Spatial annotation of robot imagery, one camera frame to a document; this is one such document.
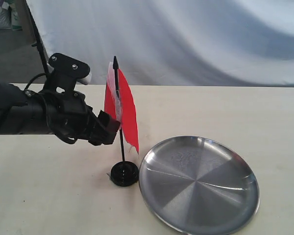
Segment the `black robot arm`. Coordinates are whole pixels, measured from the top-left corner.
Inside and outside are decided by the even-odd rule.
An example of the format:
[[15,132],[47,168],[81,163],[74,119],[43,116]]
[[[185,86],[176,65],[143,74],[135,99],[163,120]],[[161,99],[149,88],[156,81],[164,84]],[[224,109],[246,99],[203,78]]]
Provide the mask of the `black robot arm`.
[[61,85],[50,81],[39,92],[0,82],[0,135],[52,134],[67,144],[112,144],[120,122],[104,111],[95,115],[75,85],[72,80],[59,93]]

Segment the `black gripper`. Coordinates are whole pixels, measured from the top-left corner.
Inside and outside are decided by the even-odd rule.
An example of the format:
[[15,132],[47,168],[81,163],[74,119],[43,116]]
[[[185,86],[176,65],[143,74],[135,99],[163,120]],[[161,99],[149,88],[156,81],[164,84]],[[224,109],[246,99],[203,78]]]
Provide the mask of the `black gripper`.
[[[76,91],[39,92],[48,129],[60,140],[88,140],[95,146],[111,145],[121,123],[101,110],[98,118],[85,103],[85,95]],[[97,125],[98,119],[103,127]]]

